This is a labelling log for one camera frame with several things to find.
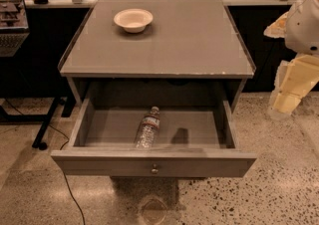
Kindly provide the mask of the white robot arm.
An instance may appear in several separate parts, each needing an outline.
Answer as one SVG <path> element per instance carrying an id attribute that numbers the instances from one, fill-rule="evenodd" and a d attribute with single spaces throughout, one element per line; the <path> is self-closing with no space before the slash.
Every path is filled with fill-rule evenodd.
<path id="1" fill-rule="evenodd" d="M 283 38 L 296 53 L 290 62 L 280 63 L 269 99 L 270 117 L 284 119 L 319 83 L 319 0 L 296 0 L 263 35 Z"/>

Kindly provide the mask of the white gripper with vent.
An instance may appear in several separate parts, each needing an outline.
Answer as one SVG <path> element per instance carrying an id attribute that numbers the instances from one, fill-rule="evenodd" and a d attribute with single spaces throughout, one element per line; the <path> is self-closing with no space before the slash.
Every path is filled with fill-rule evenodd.
<path id="1" fill-rule="evenodd" d="M 287 119 L 319 83 L 319 57 L 298 54 L 290 62 L 282 61 L 269 99 L 268 114 L 272 119 Z"/>

